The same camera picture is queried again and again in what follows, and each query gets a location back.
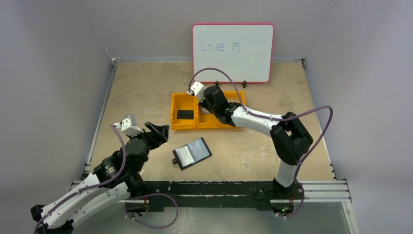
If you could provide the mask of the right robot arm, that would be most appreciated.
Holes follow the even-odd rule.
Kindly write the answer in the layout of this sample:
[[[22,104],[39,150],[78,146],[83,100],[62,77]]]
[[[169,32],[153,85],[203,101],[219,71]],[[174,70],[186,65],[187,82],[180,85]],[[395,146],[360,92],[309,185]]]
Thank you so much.
[[[189,94],[222,124],[244,127],[271,137],[281,160],[274,178],[274,194],[286,198],[292,193],[299,162],[313,144],[312,136],[294,113],[282,116],[255,112],[242,102],[228,101],[220,87],[206,87],[199,82],[191,85]]]

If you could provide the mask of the black leather card holder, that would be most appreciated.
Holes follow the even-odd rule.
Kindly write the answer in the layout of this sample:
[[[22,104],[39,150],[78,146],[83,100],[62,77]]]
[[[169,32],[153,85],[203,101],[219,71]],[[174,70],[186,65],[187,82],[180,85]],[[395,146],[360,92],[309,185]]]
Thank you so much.
[[[172,153],[172,163],[178,165],[181,171],[213,155],[203,137],[174,149]]]

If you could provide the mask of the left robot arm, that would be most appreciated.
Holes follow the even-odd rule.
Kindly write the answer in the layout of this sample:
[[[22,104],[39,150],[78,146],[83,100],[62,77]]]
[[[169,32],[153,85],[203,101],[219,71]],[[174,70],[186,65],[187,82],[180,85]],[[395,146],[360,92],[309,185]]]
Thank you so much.
[[[133,116],[111,125],[121,147],[102,160],[77,186],[48,205],[35,205],[30,212],[35,234],[71,234],[75,228],[122,200],[149,196],[140,175],[150,151],[167,143],[169,125],[146,122],[141,129]]]

